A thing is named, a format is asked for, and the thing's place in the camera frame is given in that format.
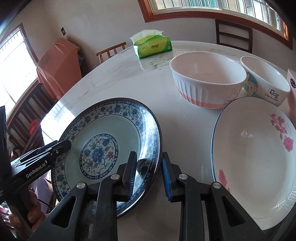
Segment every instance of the tissue box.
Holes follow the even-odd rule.
[[[159,30],[143,30],[130,38],[138,58],[173,50],[170,38],[163,36],[162,32]]]

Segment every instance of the wall socket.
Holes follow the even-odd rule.
[[[61,31],[62,31],[63,35],[65,36],[65,34],[66,34],[66,31],[65,31],[65,29],[64,29],[64,28],[62,28],[62,29],[61,29]]]

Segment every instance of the plate rim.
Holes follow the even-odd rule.
[[[268,102],[268,101],[266,101],[266,100],[264,100],[264,99],[261,99],[261,98],[257,98],[257,97],[251,97],[251,96],[243,96],[243,97],[240,97],[240,98],[237,98],[237,99],[235,99],[234,101],[236,101],[236,100],[238,100],[238,99],[242,99],[242,98],[256,98],[256,99],[258,99],[258,100],[260,100],[260,101],[265,101],[265,102],[267,102],[267,103],[270,103],[270,102]],[[214,160],[213,160],[213,142],[214,142],[214,133],[215,133],[215,130],[216,130],[216,127],[217,127],[217,123],[218,123],[218,120],[219,120],[219,118],[221,117],[221,115],[222,115],[222,113],[223,113],[223,111],[231,104],[231,103],[233,103],[234,101],[232,101],[232,102],[230,102],[227,106],[225,106],[224,108],[223,108],[223,110],[221,111],[221,113],[219,114],[219,116],[218,116],[218,118],[217,118],[217,120],[216,120],[216,123],[215,123],[215,127],[214,127],[214,130],[213,130],[213,134],[212,134],[212,141],[211,141],[211,166],[212,166],[212,174],[213,174],[213,179],[214,179],[214,182],[218,182],[217,181],[217,178],[216,178],[216,175],[215,175],[215,169],[214,169]],[[282,112],[282,114],[283,114],[283,116],[286,116],[287,118],[288,118],[288,120],[291,122],[291,120],[290,120],[290,118],[278,107],[278,106],[276,106],[276,105],[274,105],[274,104],[272,104],[272,103],[270,103],[271,105],[273,105],[274,107],[276,107],[276,108],[278,108],[281,112]],[[280,223],[282,223],[285,219],[286,219],[286,217],[289,215],[289,213],[291,212],[291,210],[293,209],[293,207],[296,207],[296,201],[294,202],[294,204],[293,204],[293,206],[291,207],[291,209],[289,210],[289,212],[286,214],[286,216],[281,220],[281,221],[279,221],[276,225],[278,225],[278,224],[280,224]],[[272,228],[272,227],[264,227],[264,229],[263,230],[268,230],[268,229],[270,229],[270,228]]]
[[[153,175],[151,178],[149,178],[147,180],[147,182],[145,183],[146,187],[145,189],[143,190],[142,194],[138,197],[138,199],[132,203],[127,209],[125,209],[122,213],[118,214],[117,215],[117,218],[120,218],[122,217],[123,215],[127,214],[128,212],[130,212],[143,198],[144,196],[147,194],[147,192],[149,191],[149,189],[151,188],[155,178],[156,178],[156,174],[157,172],[159,171],[159,168],[160,168],[160,163],[161,163],[161,160],[162,160],[162,149],[163,149],[163,138],[162,138],[162,133],[161,133],[161,128],[160,128],[160,125],[159,125],[159,122],[155,116],[155,114],[151,111],[151,109],[146,106],[145,104],[143,104],[142,102],[138,101],[138,100],[135,100],[135,99],[132,99],[132,98],[126,98],[126,97],[115,97],[115,98],[110,98],[110,99],[105,99],[105,100],[102,100],[102,101],[99,101],[91,106],[89,106],[88,108],[86,108],[85,110],[83,110],[81,113],[79,113],[75,118],[74,120],[71,121],[71,123],[66,127],[66,129],[63,131],[58,143],[61,141],[61,138],[64,136],[64,134],[67,132],[68,128],[70,126],[72,126],[75,122],[76,122],[76,119],[78,116],[83,116],[84,114],[86,114],[90,109],[98,106],[98,105],[101,105],[101,104],[104,104],[104,103],[108,103],[108,102],[113,102],[113,101],[127,101],[127,102],[131,102],[131,103],[134,103],[134,104],[137,104],[143,108],[145,108],[153,117],[155,123],[156,123],[156,126],[157,126],[157,130],[158,130],[158,133],[159,133],[159,156],[158,156],[158,160],[157,160],[157,163],[155,165],[155,169],[154,169],[154,172],[153,172]],[[57,198],[57,200],[59,202],[61,202],[62,199],[60,199],[59,195],[58,195],[58,191],[56,190],[55,188],[55,179],[53,178],[54,176],[54,169],[55,169],[55,166],[51,168],[50,170],[50,175],[52,177],[52,182],[53,182],[53,190],[54,190],[54,194]]]

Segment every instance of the marble table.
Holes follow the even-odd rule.
[[[53,107],[41,123],[45,144],[59,140],[68,124],[89,106],[114,97],[128,97],[147,105],[159,121],[163,151],[172,163],[197,181],[212,183],[210,160],[213,129],[221,109],[195,106],[178,92],[170,60],[189,51],[209,51],[235,61],[254,56],[233,48],[201,42],[172,41],[173,51],[139,60],[132,47],[125,49],[91,71],[74,85]],[[287,73],[277,68],[284,77]],[[246,96],[244,90],[239,97]],[[287,113],[285,101],[280,108]],[[180,204],[169,203],[161,172],[145,198],[129,213],[118,219],[120,241],[178,240]]]

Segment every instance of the cartoon bowl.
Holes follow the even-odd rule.
[[[224,108],[235,100],[247,78],[237,62],[216,53],[190,52],[170,62],[180,94],[190,103],[207,108]]]
[[[290,93],[290,86],[280,72],[268,63],[249,56],[241,57],[247,72],[244,89],[248,96],[261,98],[280,106]]]

